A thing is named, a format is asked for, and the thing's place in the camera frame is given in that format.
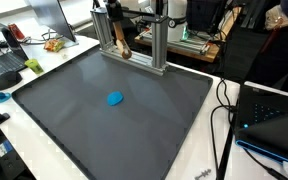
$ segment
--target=cup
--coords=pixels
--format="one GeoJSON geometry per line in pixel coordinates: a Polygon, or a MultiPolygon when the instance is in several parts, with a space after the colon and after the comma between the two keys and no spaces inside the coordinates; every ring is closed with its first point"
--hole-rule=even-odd
{"type": "Polygon", "coordinates": [[[35,74],[44,72],[36,59],[29,59],[25,61],[25,65],[28,66],[35,74]]]}

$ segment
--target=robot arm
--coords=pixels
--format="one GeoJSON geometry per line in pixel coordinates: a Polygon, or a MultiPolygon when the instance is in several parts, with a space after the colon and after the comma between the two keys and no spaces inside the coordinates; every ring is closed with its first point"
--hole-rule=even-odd
{"type": "Polygon", "coordinates": [[[129,59],[132,56],[132,51],[128,47],[120,21],[123,20],[122,6],[117,0],[107,0],[105,3],[108,16],[113,23],[115,35],[116,35],[116,46],[119,49],[121,56],[124,59],[129,59]]]}

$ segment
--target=snack bag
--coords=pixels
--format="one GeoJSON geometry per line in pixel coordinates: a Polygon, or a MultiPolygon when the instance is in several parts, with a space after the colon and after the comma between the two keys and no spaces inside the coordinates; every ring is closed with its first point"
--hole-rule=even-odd
{"type": "Polygon", "coordinates": [[[47,51],[58,52],[64,46],[65,42],[57,39],[51,39],[45,42],[44,49],[47,51]]]}

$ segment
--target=black mat border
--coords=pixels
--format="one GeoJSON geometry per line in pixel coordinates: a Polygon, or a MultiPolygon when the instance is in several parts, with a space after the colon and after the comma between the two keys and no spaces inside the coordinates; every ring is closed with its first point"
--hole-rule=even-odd
{"type": "MultiPolygon", "coordinates": [[[[32,112],[30,112],[25,106],[24,104],[20,103],[19,100],[17,99],[17,94],[22,92],[23,90],[25,90],[26,88],[32,88],[32,85],[38,81],[41,81],[41,80],[45,80],[47,79],[48,76],[56,73],[57,71],[59,71],[60,69],[74,63],[74,61],[81,61],[81,57],[83,56],[89,56],[89,53],[96,53],[96,52],[92,52],[94,51],[95,49],[99,49],[99,45],[97,46],[94,46],[93,48],[89,49],[88,51],[78,55],[77,57],[63,63],[62,65],[54,68],[53,70],[43,74],[42,76],[39,76],[38,78],[34,79],[33,81],[23,85],[22,87],[20,87],[19,89],[15,90],[13,93],[12,93],[12,98],[13,100],[25,111],[26,114],[28,114],[35,122],[36,124],[38,124],[40,126],[40,128],[55,142],[55,144],[73,161],[73,163],[85,174],[85,176],[88,178],[88,179],[91,179],[91,180],[96,180],[96,177],[89,171],[88,168],[86,168],[81,162],[80,160],[63,144],[61,143],[61,141],[59,139],[57,139],[57,137],[51,132],[48,130],[48,128],[46,126],[44,126],[41,121],[34,116],[34,114],[32,112]]],[[[203,75],[200,75],[200,74],[196,74],[196,73],[193,73],[193,72],[189,72],[189,71],[186,71],[186,70],[183,70],[183,69],[179,69],[179,68],[176,68],[176,67],[173,67],[173,66],[169,66],[167,71],[169,72],[188,72],[190,75],[191,75],[191,78],[193,79],[197,79],[197,80],[204,80],[204,81],[207,81],[208,82],[208,88],[209,88],[209,91],[212,87],[212,84],[213,84],[213,79],[208,77],[208,76],[203,76],[203,75]]],[[[184,135],[184,138],[182,140],[181,143],[179,143],[178,145],[178,148],[177,148],[177,152],[176,152],[176,155],[174,157],[174,159],[170,160],[169,161],[169,166],[168,168],[165,169],[165,172],[163,173],[163,175],[161,176],[161,179],[165,179],[168,175],[168,172],[169,170],[171,169],[178,153],[179,153],[179,150],[181,149],[185,139],[187,138],[187,134],[188,132],[190,131],[193,123],[195,122],[195,119],[192,121],[192,123],[190,124],[189,128],[185,129],[185,135],[184,135]]]]}

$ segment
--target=person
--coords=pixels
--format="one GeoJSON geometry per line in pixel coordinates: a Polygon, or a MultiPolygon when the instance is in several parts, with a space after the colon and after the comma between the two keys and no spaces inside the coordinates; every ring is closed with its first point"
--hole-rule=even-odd
{"type": "MultiPolygon", "coordinates": [[[[281,0],[280,7],[288,18],[288,0],[281,0]]],[[[285,76],[281,90],[288,92],[288,26],[271,31],[245,81],[271,87],[285,76]]]]}

